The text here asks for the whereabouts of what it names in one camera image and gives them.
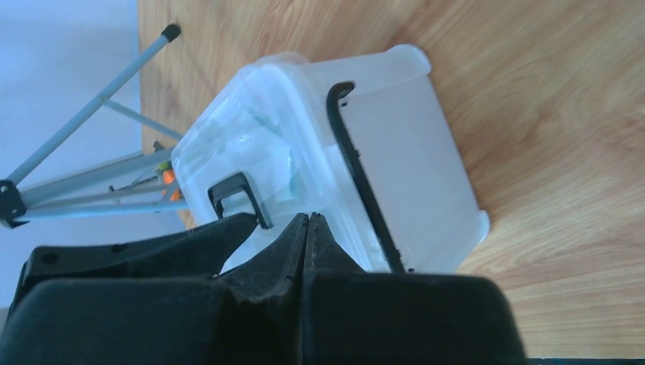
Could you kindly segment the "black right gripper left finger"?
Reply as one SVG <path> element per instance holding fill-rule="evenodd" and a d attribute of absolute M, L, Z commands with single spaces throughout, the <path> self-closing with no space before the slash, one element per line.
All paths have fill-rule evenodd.
<path fill-rule="evenodd" d="M 54 278 L 9 310 L 3 364 L 297 364 L 309 218 L 212 277 Z"/>

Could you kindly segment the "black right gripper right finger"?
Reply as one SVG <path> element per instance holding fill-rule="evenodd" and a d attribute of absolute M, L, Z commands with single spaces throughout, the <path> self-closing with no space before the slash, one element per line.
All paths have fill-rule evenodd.
<path fill-rule="evenodd" d="M 368 273 L 310 216 L 302 276 L 305 364 L 525 364 L 510 304 L 491 280 Z"/>

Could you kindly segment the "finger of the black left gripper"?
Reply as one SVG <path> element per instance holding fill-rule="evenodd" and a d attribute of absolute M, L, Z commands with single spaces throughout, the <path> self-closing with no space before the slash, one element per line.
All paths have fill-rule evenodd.
<path fill-rule="evenodd" d="M 10 311 L 38 284 L 54 278 L 212 277 L 259 223 L 249 213 L 130 243 L 38 246 L 24 263 Z"/>

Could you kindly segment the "clear plastic lid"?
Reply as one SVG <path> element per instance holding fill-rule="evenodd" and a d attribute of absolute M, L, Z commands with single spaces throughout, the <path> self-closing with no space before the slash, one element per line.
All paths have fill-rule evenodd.
<path fill-rule="evenodd" d="M 256 229 L 224 264 L 250 260 L 299 213 L 325 216 L 332 235 L 366 271 L 389 263 L 326 115 L 322 64 L 296 52 L 242 67 L 173 149 L 172 165 L 194 221 L 260 210 Z"/>

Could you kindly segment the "white plastic box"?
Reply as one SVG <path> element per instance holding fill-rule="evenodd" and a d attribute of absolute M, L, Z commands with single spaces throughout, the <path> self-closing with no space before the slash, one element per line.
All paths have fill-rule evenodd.
<path fill-rule="evenodd" d="M 431 83 L 430 59 L 400 44 L 319 63 L 331 84 L 330 129 L 388 272 L 452 274 L 491 222 Z"/>

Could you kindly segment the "grey tripod stand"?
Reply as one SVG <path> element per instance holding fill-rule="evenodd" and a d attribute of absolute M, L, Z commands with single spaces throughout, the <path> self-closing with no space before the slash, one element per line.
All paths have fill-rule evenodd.
<path fill-rule="evenodd" d="M 168 148 L 145 155 L 128 140 L 148 126 L 171 138 L 181 134 L 120 103 L 122 90 L 164 47 L 181 34 L 169 24 L 135 58 L 100 87 L 84 79 L 106 68 L 105 62 L 67 58 L 67 73 L 56 85 L 19 102 L 26 119 L 1 124 L 1 224 L 14 229 L 32 221 L 174 211 L 184 201 L 170 200 L 172 186 L 142 187 L 136 182 L 109 190 L 106 184 L 143 170 L 153 172 L 170 160 Z"/>

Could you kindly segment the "orange grey toy fixture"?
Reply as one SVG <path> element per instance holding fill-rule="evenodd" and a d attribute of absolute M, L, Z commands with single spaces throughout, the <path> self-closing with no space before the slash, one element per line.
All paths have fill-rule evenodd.
<path fill-rule="evenodd" d="M 154 141 L 152 147 L 155 152 L 161 151 L 164 149 L 164 146 L 159 141 Z M 171 161 L 160 163 L 155 169 L 157 178 L 164 185 L 171 185 L 176 182 L 176 175 L 173 171 Z M 175 202 L 183 198 L 183 195 L 179 189 L 175 189 L 171 194 L 167 191 L 163 191 L 164 198 L 167 198 L 169 201 Z"/>

